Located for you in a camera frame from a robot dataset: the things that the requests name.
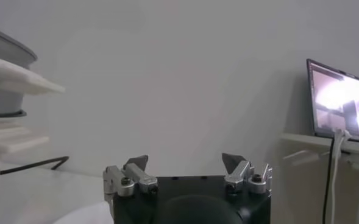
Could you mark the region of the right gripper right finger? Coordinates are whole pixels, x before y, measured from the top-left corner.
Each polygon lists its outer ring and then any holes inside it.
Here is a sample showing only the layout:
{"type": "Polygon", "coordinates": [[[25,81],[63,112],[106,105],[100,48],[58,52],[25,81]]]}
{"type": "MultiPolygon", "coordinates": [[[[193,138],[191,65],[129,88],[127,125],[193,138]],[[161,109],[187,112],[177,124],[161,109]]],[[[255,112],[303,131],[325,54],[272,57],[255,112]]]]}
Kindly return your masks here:
{"type": "Polygon", "coordinates": [[[255,172],[252,163],[241,155],[222,153],[227,171],[224,187],[228,194],[238,194],[247,189],[252,194],[272,192],[272,167],[265,163],[260,173],[255,172]]]}

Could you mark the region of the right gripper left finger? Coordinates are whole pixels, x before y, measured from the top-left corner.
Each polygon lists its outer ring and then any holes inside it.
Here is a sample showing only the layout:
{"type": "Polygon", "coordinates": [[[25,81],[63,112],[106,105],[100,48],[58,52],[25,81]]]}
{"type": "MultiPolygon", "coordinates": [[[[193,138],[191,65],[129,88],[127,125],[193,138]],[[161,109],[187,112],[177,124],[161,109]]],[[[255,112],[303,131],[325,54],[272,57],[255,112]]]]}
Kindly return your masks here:
{"type": "Polygon", "coordinates": [[[147,155],[141,155],[128,159],[122,168],[118,166],[106,167],[102,174],[104,194],[130,197],[134,195],[136,187],[141,193],[156,194],[158,179],[145,172],[148,159],[147,155]]]}

